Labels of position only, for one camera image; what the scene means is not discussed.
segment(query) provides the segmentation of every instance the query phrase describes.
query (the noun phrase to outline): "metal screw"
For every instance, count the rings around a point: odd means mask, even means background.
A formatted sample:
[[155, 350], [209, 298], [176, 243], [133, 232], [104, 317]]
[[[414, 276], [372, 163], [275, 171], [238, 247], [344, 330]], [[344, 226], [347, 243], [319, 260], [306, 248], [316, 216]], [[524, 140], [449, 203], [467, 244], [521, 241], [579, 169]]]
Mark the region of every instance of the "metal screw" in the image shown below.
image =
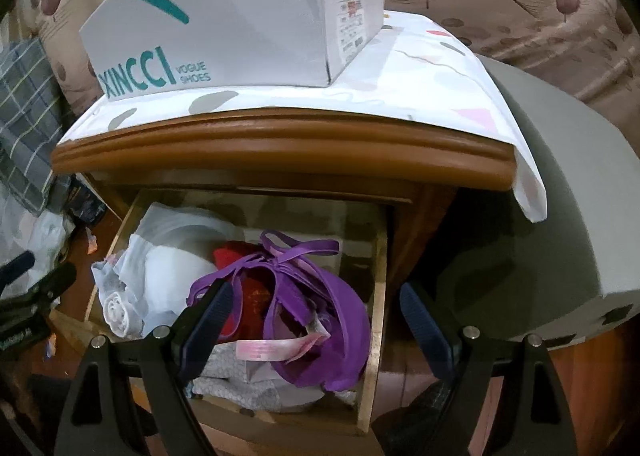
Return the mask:
[[477, 339], [480, 336], [480, 330], [475, 326], [465, 326], [462, 328], [462, 334], [467, 339]]
[[536, 335], [535, 333], [532, 333], [532, 334], [528, 335], [527, 336], [527, 341], [534, 348], [539, 348], [540, 346], [542, 346], [542, 338], [540, 338], [540, 335]]
[[169, 326], [158, 326], [157, 328], [154, 328], [152, 333], [156, 339], [164, 339], [170, 331], [171, 328]]
[[104, 335], [98, 335], [97, 337], [91, 339], [91, 346], [92, 348], [101, 348], [105, 345], [106, 341], [107, 337], [105, 337]]

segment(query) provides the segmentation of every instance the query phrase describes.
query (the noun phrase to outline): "drawer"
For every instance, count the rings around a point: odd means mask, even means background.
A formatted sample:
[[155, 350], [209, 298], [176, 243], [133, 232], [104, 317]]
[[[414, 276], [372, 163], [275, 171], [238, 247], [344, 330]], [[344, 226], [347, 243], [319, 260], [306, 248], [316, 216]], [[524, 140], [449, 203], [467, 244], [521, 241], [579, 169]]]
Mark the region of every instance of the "drawer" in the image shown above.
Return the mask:
[[[355, 407], [345, 405], [332, 393], [327, 393], [305, 412], [295, 414], [241, 409], [233, 402], [210, 396], [190, 400], [213, 447], [237, 455], [381, 455], [369, 424], [385, 322], [387, 229], [384, 208], [353, 201], [143, 189], [123, 220], [109, 254], [127, 248], [129, 236], [154, 201], [172, 207], [211, 210], [239, 227], [245, 240], [250, 242], [256, 242], [264, 229], [280, 230], [300, 240], [338, 239], [339, 255], [311, 256], [311, 259], [349, 283], [367, 304], [370, 315], [369, 359], [354, 389]], [[85, 321], [107, 327], [95, 288]], [[133, 383], [134, 396], [144, 403], [141, 382]]]

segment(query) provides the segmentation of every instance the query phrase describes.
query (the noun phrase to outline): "plaid blanket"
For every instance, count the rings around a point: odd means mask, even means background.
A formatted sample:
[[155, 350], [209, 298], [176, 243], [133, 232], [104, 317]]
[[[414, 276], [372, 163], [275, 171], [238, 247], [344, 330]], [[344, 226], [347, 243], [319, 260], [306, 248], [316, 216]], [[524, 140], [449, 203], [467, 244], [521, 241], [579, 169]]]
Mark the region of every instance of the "plaid blanket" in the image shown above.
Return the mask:
[[72, 113], [40, 39], [0, 52], [0, 182], [35, 216], [58, 213], [70, 176], [54, 176], [50, 154]]

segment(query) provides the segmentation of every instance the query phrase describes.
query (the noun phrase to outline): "pink triangle pattern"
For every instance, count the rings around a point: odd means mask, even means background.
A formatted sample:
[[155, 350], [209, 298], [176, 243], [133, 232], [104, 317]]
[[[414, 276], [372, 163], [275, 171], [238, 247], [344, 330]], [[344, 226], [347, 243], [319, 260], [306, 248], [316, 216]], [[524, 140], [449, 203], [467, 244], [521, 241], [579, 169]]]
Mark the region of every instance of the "pink triangle pattern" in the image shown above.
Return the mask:
[[491, 112], [484, 107], [472, 108], [472, 109], [455, 109], [455, 112], [460, 116], [472, 120], [488, 131], [498, 132], [498, 128], [495, 125], [494, 117], [491, 116]]

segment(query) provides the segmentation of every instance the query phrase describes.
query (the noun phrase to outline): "box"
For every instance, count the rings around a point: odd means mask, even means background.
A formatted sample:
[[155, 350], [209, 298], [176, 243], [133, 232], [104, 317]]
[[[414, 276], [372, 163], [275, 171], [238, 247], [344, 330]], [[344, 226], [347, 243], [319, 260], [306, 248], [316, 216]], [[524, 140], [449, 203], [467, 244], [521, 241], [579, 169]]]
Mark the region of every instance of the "box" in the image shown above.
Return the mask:
[[190, 87], [328, 86], [384, 0], [105, 0], [80, 30], [109, 99]]

